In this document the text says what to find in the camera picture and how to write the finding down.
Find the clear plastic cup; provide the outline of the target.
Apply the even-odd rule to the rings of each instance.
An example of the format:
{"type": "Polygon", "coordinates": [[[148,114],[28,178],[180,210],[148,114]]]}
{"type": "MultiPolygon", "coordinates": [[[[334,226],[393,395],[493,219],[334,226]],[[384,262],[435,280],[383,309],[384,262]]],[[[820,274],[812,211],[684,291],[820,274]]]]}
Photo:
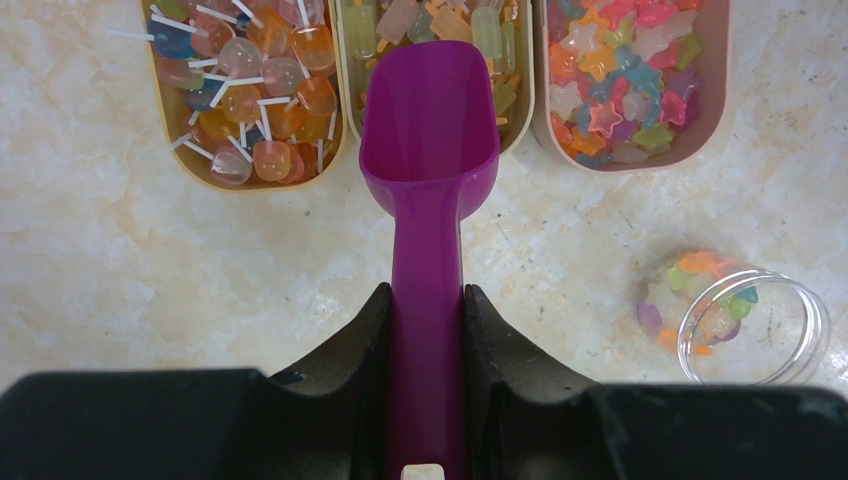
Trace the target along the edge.
{"type": "Polygon", "coordinates": [[[803,383],[829,346],[820,296],[794,278],[721,250],[680,250],[642,277],[647,339],[699,384],[803,383]]]}

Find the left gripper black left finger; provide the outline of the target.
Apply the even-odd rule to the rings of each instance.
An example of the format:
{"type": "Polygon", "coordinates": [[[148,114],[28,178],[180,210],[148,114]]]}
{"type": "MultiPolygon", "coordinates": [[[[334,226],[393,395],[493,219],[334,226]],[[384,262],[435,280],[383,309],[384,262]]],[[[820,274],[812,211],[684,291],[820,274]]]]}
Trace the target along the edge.
{"type": "Polygon", "coordinates": [[[5,479],[379,479],[391,290],[300,360],[39,372],[1,397],[5,479]]]}

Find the purple plastic scoop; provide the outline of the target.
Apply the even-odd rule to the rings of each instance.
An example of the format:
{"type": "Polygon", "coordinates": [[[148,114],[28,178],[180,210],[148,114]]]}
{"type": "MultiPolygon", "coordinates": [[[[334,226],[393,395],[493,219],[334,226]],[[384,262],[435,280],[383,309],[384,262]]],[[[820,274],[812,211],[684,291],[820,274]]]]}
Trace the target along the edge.
{"type": "Polygon", "coordinates": [[[463,41],[399,48],[376,66],[359,153],[395,222],[385,476],[469,477],[460,223],[489,196],[500,139],[488,65],[463,41]]]}

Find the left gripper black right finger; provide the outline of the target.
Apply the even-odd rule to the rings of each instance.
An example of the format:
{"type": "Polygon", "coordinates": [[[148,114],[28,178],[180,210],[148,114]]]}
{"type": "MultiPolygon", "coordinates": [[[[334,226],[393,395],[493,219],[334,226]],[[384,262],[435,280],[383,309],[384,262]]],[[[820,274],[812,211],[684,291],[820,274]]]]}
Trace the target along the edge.
{"type": "Polygon", "coordinates": [[[811,387],[596,382],[464,292],[474,479],[843,479],[847,403],[811,387]]]}

